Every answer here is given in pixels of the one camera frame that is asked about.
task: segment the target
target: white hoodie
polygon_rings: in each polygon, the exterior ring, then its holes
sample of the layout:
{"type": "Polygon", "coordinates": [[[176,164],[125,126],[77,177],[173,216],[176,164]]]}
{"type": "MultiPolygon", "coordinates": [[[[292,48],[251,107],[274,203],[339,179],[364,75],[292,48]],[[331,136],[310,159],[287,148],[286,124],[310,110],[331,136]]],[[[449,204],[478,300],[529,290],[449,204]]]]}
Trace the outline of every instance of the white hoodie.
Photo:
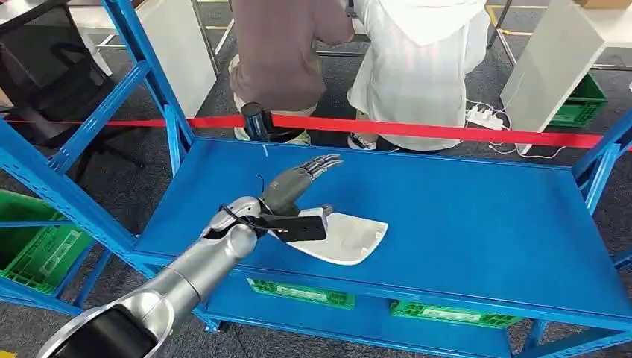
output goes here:
{"type": "MultiPolygon", "coordinates": [[[[463,127],[464,76],[485,56],[485,0],[355,0],[371,47],[348,93],[376,122],[463,127]]],[[[453,139],[384,136],[415,151],[453,139]]]]}

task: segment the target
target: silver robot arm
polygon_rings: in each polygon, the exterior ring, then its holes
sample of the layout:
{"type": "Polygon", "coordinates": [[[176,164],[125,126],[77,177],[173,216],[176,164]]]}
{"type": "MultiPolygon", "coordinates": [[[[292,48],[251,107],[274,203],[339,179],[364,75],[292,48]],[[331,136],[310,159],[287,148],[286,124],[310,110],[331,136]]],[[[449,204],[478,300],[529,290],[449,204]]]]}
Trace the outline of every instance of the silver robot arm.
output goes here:
{"type": "Polygon", "coordinates": [[[284,242],[324,239],[323,218],[291,216],[294,201],[338,156],[316,157],[279,175],[262,198],[222,206],[199,240],[145,285],[105,306],[87,310],[57,331],[39,358],[149,358],[183,319],[204,302],[268,231],[284,242]],[[296,233],[309,232],[310,237],[296,233]]]}

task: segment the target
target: office chair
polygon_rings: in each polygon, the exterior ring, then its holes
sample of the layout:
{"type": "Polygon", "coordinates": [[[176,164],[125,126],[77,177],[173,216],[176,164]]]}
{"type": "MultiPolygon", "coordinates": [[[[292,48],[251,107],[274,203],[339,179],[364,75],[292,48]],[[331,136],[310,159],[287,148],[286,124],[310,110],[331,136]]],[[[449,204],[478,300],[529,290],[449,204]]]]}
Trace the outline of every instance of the office chair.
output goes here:
{"type": "MultiPolygon", "coordinates": [[[[13,1],[0,6],[11,7],[13,1]]],[[[114,88],[83,44],[67,1],[30,1],[31,8],[11,11],[15,16],[0,24],[0,88],[13,102],[5,109],[7,119],[24,121],[15,129],[47,148],[58,148],[78,129],[55,122],[84,121],[114,88]]],[[[94,154],[108,153],[142,168],[142,163],[106,144],[131,130],[97,135],[79,159],[75,181],[81,180],[94,154]]]]}

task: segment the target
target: power strip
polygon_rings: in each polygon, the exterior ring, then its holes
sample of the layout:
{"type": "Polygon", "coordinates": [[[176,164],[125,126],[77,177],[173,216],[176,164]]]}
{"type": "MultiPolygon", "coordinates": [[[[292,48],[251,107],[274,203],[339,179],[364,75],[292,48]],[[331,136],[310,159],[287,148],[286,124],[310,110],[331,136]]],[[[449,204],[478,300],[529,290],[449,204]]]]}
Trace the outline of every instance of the power strip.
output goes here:
{"type": "Polygon", "coordinates": [[[502,126],[504,124],[502,119],[498,118],[491,109],[485,108],[480,110],[478,106],[474,106],[472,109],[467,111],[465,119],[470,123],[494,129],[495,131],[502,131],[502,126]]]}

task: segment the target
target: green crate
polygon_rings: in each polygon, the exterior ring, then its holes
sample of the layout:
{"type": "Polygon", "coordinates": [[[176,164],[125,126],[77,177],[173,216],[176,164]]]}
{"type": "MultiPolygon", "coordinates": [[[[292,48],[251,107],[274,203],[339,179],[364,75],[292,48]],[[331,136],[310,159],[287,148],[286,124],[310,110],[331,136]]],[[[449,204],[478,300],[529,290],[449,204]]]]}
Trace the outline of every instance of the green crate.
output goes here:
{"type": "Polygon", "coordinates": [[[522,319],[511,315],[497,315],[451,307],[432,306],[410,301],[392,301],[391,315],[490,328],[506,328],[522,319]]]}
{"type": "Polygon", "coordinates": [[[324,304],[326,306],[344,308],[346,310],[353,310],[356,306],[356,297],[349,293],[313,289],[311,287],[288,285],[286,283],[252,280],[250,278],[248,278],[247,281],[250,284],[250,288],[257,293],[293,298],[299,301],[324,304]]]}
{"type": "MultiPolygon", "coordinates": [[[[39,199],[0,189],[0,221],[66,220],[39,199]]],[[[92,238],[75,226],[0,229],[0,276],[51,293],[92,238]]]]}
{"type": "Polygon", "coordinates": [[[608,102],[595,78],[588,74],[566,100],[549,125],[582,128],[608,102]]]}

